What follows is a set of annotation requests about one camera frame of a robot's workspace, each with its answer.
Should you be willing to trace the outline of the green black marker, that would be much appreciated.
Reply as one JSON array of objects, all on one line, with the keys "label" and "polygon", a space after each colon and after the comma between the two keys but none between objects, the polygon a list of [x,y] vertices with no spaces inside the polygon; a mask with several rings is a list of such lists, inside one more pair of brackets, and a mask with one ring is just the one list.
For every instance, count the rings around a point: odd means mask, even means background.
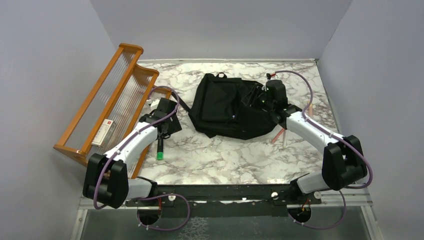
[{"label": "green black marker", "polygon": [[156,159],[158,161],[161,161],[164,159],[164,139],[163,138],[159,138],[157,140]]}]

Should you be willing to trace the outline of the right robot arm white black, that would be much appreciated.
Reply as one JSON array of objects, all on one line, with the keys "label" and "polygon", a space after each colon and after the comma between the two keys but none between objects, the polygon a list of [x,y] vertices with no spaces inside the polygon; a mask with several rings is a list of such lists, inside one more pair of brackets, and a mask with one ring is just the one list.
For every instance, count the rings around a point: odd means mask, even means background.
[{"label": "right robot arm white black", "polygon": [[365,177],[372,177],[357,137],[334,133],[289,104],[286,87],[281,80],[268,80],[262,87],[257,104],[270,112],[275,123],[297,134],[323,155],[321,170],[298,177],[290,182],[289,199],[300,204],[310,193],[340,190]]}]

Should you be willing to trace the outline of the black student backpack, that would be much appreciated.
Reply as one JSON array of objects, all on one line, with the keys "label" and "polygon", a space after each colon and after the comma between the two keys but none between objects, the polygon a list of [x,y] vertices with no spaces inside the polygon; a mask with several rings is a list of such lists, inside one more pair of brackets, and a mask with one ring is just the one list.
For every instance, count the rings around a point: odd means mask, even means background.
[{"label": "black student backpack", "polygon": [[271,132],[276,123],[271,113],[261,109],[259,97],[263,84],[239,77],[227,77],[223,72],[206,73],[196,88],[194,100],[187,111],[196,131],[209,138],[216,136],[250,140]]}]

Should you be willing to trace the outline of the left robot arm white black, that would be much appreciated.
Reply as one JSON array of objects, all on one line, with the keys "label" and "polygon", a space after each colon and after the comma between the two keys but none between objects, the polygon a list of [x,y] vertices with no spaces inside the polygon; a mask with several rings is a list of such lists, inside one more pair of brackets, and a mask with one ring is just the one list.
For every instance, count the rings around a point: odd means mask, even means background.
[{"label": "left robot arm white black", "polygon": [[128,167],[137,164],[150,144],[181,131],[178,107],[179,102],[161,98],[157,107],[143,115],[115,147],[89,157],[82,195],[93,200],[95,209],[105,206],[117,209],[131,199],[139,199],[147,206],[155,203],[156,182],[144,177],[130,178]]}]

